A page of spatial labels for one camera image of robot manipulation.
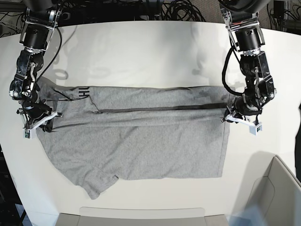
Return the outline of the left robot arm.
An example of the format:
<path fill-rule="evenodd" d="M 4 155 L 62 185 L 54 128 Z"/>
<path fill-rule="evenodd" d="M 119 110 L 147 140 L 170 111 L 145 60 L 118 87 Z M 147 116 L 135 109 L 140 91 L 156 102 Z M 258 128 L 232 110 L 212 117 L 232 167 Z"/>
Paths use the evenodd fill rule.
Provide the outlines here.
<path fill-rule="evenodd" d="M 248 116 L 260 115 L 263 107 L 276 95 L 266 54 L 261 49 L 265 39 L 258 20 L 260 10 L 267 6 L 268 1 L 221 0 L 219 3 L 231 43 L 222 70 L 222 83 L 235 96 L 224 119 L 239 122 Z M 232 90 L 226 82 L 226 71 L 233 52 L 241 54 L 238 62 L 246 81 L 243 92 Z"/>

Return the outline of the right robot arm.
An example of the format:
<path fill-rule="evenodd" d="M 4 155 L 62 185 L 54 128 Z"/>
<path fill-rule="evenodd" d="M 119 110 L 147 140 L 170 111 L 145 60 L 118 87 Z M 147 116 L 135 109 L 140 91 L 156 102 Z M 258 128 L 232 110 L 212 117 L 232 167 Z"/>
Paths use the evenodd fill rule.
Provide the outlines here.
<path fill-rule="evenodd" d="M 24 121 L 24 137 L 32 139 L 38 127 L 50 131 L 51 120 L 61 116 L 46 105 L 45 100 L 39 99 L 38 81 L 41 76 L 38 72 L 45 71 L 44 54 L 58 26 L 63 6 L 60 0 L 26 0 L 24 3 L 27 7 L 26 18 L 19 41 L 24 49 L 16 62 L 9 95 L 21 105 L 17 113 Z"/>

